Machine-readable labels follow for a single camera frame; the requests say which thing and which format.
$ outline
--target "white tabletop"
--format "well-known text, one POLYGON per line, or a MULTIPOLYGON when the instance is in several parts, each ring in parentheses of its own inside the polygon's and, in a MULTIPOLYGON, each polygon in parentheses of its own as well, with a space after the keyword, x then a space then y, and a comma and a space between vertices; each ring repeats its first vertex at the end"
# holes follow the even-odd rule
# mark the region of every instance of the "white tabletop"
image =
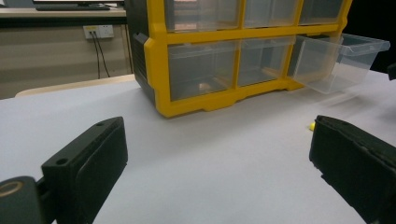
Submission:
POLYGON ((95 223, 363 223, 309 161, 307 126, 335 117, 396 146, 395 95, 370 72, 347 91, 276 91, 174 119, 134 81, 2 100, 0 180, 38 179, 79 134, 123 116, 129 162, 95 223))

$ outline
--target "wall outlet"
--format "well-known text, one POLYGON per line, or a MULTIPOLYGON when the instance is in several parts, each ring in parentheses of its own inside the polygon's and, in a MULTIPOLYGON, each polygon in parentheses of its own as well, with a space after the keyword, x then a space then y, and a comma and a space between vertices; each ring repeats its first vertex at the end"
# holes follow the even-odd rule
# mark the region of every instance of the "wall outlet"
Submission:
POLYGON ((100 32, 99 32, 99 26, 92 25, 92 26, 83 26, 84 29, 84 35, 86 39, 92 39, 92 35, 90 32, 93 34, 95 33, 98 38, 100 38, 100 32))
POLYGON ((100 25, 99 34, 101 38, 114 37, 113 25, 100 25))

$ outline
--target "small yellow object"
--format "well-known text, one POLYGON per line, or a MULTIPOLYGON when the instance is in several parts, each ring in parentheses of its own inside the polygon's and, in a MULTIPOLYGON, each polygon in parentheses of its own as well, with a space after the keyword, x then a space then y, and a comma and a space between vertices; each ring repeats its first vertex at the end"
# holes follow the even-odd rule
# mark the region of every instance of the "small yellow object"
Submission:
POLYGON ((312 122, 312 123, 309 125, 309 130, 311 130, 312 132, 315 130, 315 122, 312 122))

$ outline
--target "yellow storage organizer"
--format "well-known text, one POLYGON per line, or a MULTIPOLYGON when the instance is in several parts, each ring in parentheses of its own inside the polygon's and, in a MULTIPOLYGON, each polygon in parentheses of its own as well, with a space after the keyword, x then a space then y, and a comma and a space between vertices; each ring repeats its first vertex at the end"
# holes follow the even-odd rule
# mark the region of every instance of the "yellow storage organizer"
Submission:
POLYGON ((125 0, 136 80, 166 117, 302 85, 297 35, 340 35, 352 0, 125 0))

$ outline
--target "black cable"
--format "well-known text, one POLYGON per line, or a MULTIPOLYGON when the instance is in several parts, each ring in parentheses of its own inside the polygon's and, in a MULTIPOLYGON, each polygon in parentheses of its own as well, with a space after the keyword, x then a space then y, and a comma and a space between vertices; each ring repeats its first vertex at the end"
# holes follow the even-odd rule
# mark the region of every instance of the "black cable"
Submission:
POLYGON ((105 55, 103 54, 103 52, 102 52, 102 47, 100 46, 100 43, 99 43, 99 38, 98 38, 98 36, 96 35, 96 33, 93 33, 93 34, 94 34, 94 36, 95 36, 95 38, 96 38, 96 41, 98 42, 99 50, 100 50, 100 52, 101 52, 101 54, 102 54, 103 65, 105 66, 105 69, 106 69, 106 72, 107 72, 107 76, 110 77, 110 74, 109 74, 108 71, 107 71, 107 66, 106 66, 106 61, 105 61, 105 55))
POLYGON ((95 45, 95 49, 96 49, 96 59, 97 59, 97 62, 98 62, 98 79, 100 79, 99 52, 98 52, 98 48, 96 47, 95 37, 93 36, 92 32, 90 32, 90 35, 92 36, 93 44, 95 45))

